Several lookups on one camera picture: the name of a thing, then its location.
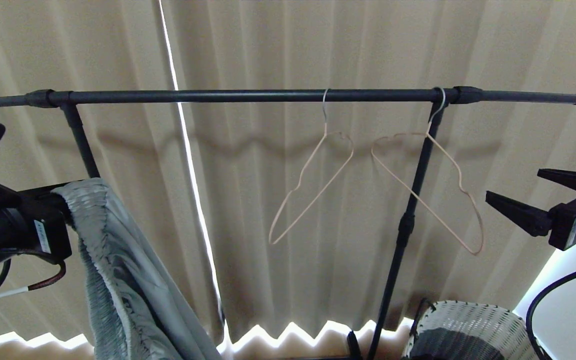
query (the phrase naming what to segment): black pole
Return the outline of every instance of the black pole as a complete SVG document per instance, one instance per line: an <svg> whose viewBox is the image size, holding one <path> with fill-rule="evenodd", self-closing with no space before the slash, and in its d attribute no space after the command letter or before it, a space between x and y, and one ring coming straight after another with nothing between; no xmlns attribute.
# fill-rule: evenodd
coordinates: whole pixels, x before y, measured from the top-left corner
<svg viewBox="0 0 576 360"><path fill-rule="evenodd" d="M441 102L432 103L432 109L430 109L430 116L434 114L439 107ZM432 137L437 135L437 129L441 124L442 118L444 116L444 106L435 116L432 118L432 124L430 125L429 134ZM423 140L423 146L421 148L421 153L419 154L419 162L416 166L416 172L414 173L414 180L412 182L412 191L415 194L421 193L421 186L424 184L424 177L426 176L426 170L428 169L428 163L430 162L430 155L433 151L433 142L427 137ZM395 289L395 282L397 281L397 275L400 272L400 266L402 266L402 259L404 257L404 251L408 245L410 235L415 227L415 209L417 208L417 198L410 195L408 198L408 203L406 211L401 217L398 226L397 233L397 244L395 246L395 253L392 256L392 262L390 264L390 271L388 272L388 279L386 280L386 287L383 290L383 296L381 297L381 306L379 307L379 317L377 319L377 325L374 329L374 335L372 336L372 342L370 343L370 350L368 350L368 357L366 360L374 360L375 354L377 353L377 346L379 346L379 340L382 335L382 330L384 329L384 323L386 322L386 316L388 315L388 309L391 305L391 298L393 298L393 290Z"/></svg>
<svg viewBox="0 0 576 360"><path fill-rule="evenodd" d="M231 90L139 90L139 91L54 91L42 89L17 96L0 97L0 107L58 108L78 104L126 103L273 103L321 102L325 89L231 89ZM515 101L576 105L576 93L485 91L471 86L444 89L446 102L469 104L479 101ZM330 102L403 102L442 100L434 89L331 89Z"/></svg>
<svg viewBox="0 0 576 360"><path fill-rule="evenodd" d="M64 104L61 105L61 110L64 115L66 115L70 130L72 130L72 134L75 137L75 142L77 142L77 148L79 149L84 166L86 166L88 176L90 178L100 178L99 169L97 169L95 157L92 154L92 150L90 150L90 144L86 137L86 132L84 132L82 117L77 110L77 105Z"/></svg>

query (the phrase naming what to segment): wicker basket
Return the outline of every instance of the wicker basket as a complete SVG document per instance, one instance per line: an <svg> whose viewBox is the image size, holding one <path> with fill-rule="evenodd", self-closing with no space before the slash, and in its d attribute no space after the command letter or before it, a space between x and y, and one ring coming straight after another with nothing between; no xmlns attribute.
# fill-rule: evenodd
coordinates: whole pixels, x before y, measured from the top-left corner
<svg viewBox="0 0 576 360"><path fill-rule="evenodd" d="M430 307L420 315L426 302ZM496 305L463 301L420 303L403 359L537 360L521 317Z"/></svg>

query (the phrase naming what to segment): horizontal black bar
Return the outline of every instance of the horizontal black bar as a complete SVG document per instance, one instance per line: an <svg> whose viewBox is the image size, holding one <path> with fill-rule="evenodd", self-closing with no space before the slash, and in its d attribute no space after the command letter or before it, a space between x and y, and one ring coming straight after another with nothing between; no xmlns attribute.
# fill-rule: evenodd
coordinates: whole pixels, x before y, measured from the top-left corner
<svg viewBox="0 0 576 360"><path fill-rule="evenodd" d="M138 91L52 91L39 90L18 96L0 97L0 107L60 107L78 104L123 103L272 103L320 102L324 89L231 89L231 90L138 90ZM576 105L576 94L525 91L485 91L467 86L444 89L448 103L518 101ZM330 102L408 102L442 100L438 89L330 89Z"/></svg>

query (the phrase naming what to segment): black metal rod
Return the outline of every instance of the black metal rod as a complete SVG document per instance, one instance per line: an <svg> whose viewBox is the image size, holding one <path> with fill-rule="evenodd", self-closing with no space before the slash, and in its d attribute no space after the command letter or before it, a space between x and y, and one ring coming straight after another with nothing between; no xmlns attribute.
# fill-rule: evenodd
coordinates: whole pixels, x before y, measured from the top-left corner
<svg viewBox="0 0 576 360"><path fill-rule="evenodd" d="M95 157L90 149L86 132L84 132L82 117L80 116L80 112L77 110L77 105L64 104L61 106L61 110L64 115L66 115L66 120L68 121L70 130L72 130L72 134L75 137L75 142L77 143L77 148L79 149L88 176L90 178L100 178L99 169L97 168Z"/></svg>
<svg viewBox="0 0 576 360"><path fill-rule="evenodd" d="M139 90L139 91L52 91L0 97L0 107L32 106L57 108L78 104L124 103L272 103L320 102L324 89L231 89L231 90ZM516 101L576 105L576 93L538 93L525 91L485 91L470 86L444 89L450 104L478 101ZM441 101L434 89L330 89L330 102L407 102Z"/></svg>
<svg viewBox="0 0 576 360"><path fill-rule="evenodd" d="M432 103L430 114L434 114L434 112L439 109L440 105L441 103L439 102ZM434 118L432 118L432 124L430 125L429 130L429 134L432 137L437 135L437 129L441 124L445 108L446 107L444 106L444 108L437 112ZM415 194L419 195L421 193L421 187L424 184L424 177L426 176L426 170L428 170L428 163L430 162L430 155L432 151L433 142L426 137L426 139L423 141L421 153L419 154L419 162L416 166L416 172L414 173L414 180L412 182L412 191ZM368 356L366 360L374 360L375 354L377 353L377 347L379 346L379 340L382 335L382 330L384 329L384 323L386 323L388 309L390 308L391 299L393 298L395 282L397 281L397 276L400 273L400 266L402 266L404 251L406 250L410 235L412 234L413 228L415 227L415 209L417 208L417 202L417 198L411 194L408 198L406 211L402 215L399 222L395 253L392 256L390 271L388 272L386 286L384 287L383 296L381 297L381 305L379 306L379 317L377 318L377 325L374 329L374 335L372 336L372 342L370 343L370 349L368 350Z"/></svg>

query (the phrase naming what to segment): clothes hanger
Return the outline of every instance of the clothes hanger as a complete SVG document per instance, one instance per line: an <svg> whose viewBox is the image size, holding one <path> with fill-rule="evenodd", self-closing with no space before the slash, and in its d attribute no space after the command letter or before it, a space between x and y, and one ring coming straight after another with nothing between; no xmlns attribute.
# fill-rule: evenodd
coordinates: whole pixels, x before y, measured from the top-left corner
<svg viewBox="0 0 576 360"><path fill-rule="evenodd" d="M350 136L346 135L345 133L343 133L341 131L328 132L328 114L326 113L326 95L328 94L329 90L330 89L326 89L326 91L324 91L324 96L323 96L323 99L321 102L321 109L322 109L323 114L324 114L324 134L321 137L320 141L318 142L317 146L315 146L315 149L310 154L310 157L308 158L308 160L306 160L306 163L303 164L303 167L301 168L301 172L299 173L299 181L297 182L297 186L295 186L293 189L291 189L291 191L288 191L285 198L283 198L283 202L281 203L279 210L277 210L277 214L274 215L274 220L272 221L272 224L270 225L270 231L268 233L268 242L271 245L277 244L281 239L283 239L283 237L286 236L286 234L288 234L288 231L290 231L290 229L292 229L293 226L295 226L295 224L297 224L297 221L299 221L299 219L301 219L302 216L304 216L304 214L306 214L308 209L310 209L313 206L313 204L317 201L317 199L320 198L320 196L322 196L323 192L326 191L326 189L327 189L327 187L329 187L330 183L332 183L333 180L339 175L339 173L341 173L341 171L344 170L344 168L346 167L348 162L350 162L350 159L353 158L353 155L355 153L355 143L352 141L352 139L350 139ZM343 162L341 167L336 171L336 173L334 173L333 177L331 177L330 180L328 180L328 182L316 194L315 198L313 198L312 201L310 201L310 203L301 212L301 214L299 214L299 216L297 216L297 218L294 219L294 221L290 225L288 225L286 230L284 230L281 233L281 235L279 235L277 237L277 239L273 240L273 231L275 230L275 225L277 225L277 221L279 220L279 215L281 215L282 211L284 210L284 207L286 207L286 203L288 202L288 198L290 198L290 196L293 194L293 192L297 191L297 189L299 189L299 187L302 186L302 178L304 178L304 172L306 171L306 168L311 164L311 161L313 161L313 157L315 157L315 153L317 153L317 151L320 149L320 146L322 146L323 142L326 140L326 138L329 135L335 135L335 134L338 134L341 137L341 139L348 140L350 142L350 146L351 146L350 156L348 156L348 158L345 160L345 162Z"/></svg>
<svg viewBox="0 0 576 360"><path fill-rule="evenodd" d="M441 223L441 225L443 225L444 228L446 228L450 234L453 235L453 237L455 237L455 239L457 239L457 241L461 244L461 246L463 246L469 253L471 253L472 255L478 255L479 253L481 253L485 247L486 244L486 233L484 230L484 223L482 220L482 214L480 214L480 211L477 208L477 203L475 202L475 198L473 197L473 194L469 193L468 191L466 191L464 189L464 186L462 185L462 169L459 167L459 165L457 164L457 162L455 161L455 159L450 156L450 154L441 146L439 145L439 143L436 141L436 139L434 137L432 137L432 135L430 135L430 126L433 123L433 119L435 118L435 116L442 111L443 109L445 109L445 105L446 105L446 92L444 91L443 88L435 88L435 89L439 89L441 90L441 105L439 106L439 108L432 113L432 115L430 115L430 120L428 121L428 127L426 128L425 132L398 132L397 134L394 134L392 136L383 136L383 137L379 137L378 139L376 139L375 141L372 142L372 146L370 147L370 153L372 154L372 157L380 164L380 166L382 166L393 178L395 178L395 180L397 180L398 182L400 182L400 184L402 184L406 190L412 194L412 196L414 196L419 203L421 203L421 205L423 205L423 207L425 207L430 214L432 214L432 216L434 216L435 219L437 219L437 221L439 221L439 223ZM461 237L459 237L459 235L457 235L457 233L455 233L454 230L452 230L452 228L450 228L450 226L448 226L448 224L446 224L446 222L441 219L441 217L439 217L438 214L436 214L436 212L434 212L434 210L432 210L419 196L418 194L416 194L414 191L412 191L412 189L406 185L406 182L403 182L397 175L395 175L395 173L393 173L393 171L391 171L383 162L382 160L375 155L375 144L377 144L377 142L382 141L384 139L388 140L388 141L392 141L393 139L395 139L398 136L402 136L402 135L417 135L417 136L422 136L425 138L428 138L430 141L432 141L432 143L437 146L437 148L439 150L441 150L441 152L446 155L446 157L448 157L448 159L450 160L450 162L453 164L453 166L457 169L457 173L459 174L459 190L466 194L468 196L468 198L470 199L470 202L472 203L472 208L475 211L475 214L477 215L477 221L479 223L479 230L481 233L481 243L479 244L479 248L477 250L473 250L470 248L470 246L468 246L466 244L466 242L464 242L464 240L462 240Z"/></svg>

